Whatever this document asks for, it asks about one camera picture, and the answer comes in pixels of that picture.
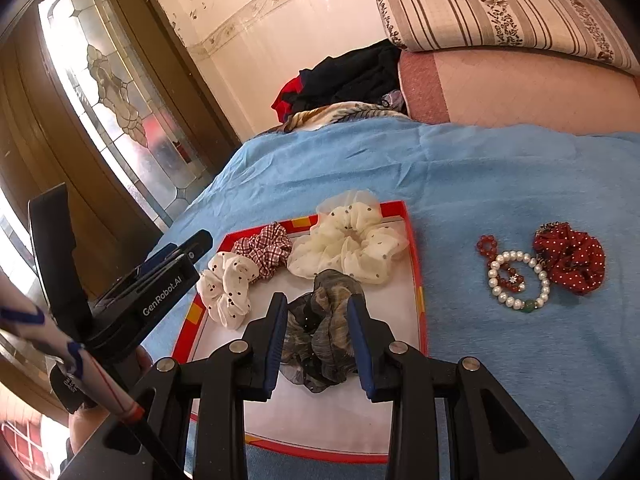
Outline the person left hand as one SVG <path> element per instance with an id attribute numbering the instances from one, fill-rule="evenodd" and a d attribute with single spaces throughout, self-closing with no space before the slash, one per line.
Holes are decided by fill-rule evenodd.
<path id="1" fill-rule="evenodd" d="M 136 349 L 134 356 L 138 363 L 138 377 L 142 377 L 151 368 L 153 361 L 142 346 Z M 73 454 L 76 454 L 82 448 L 107 416 L 107 410 L 104 410 L 99 405 L 94 408 L 78 408 L 75 413 L 68 416 L 70 450 Z"/>

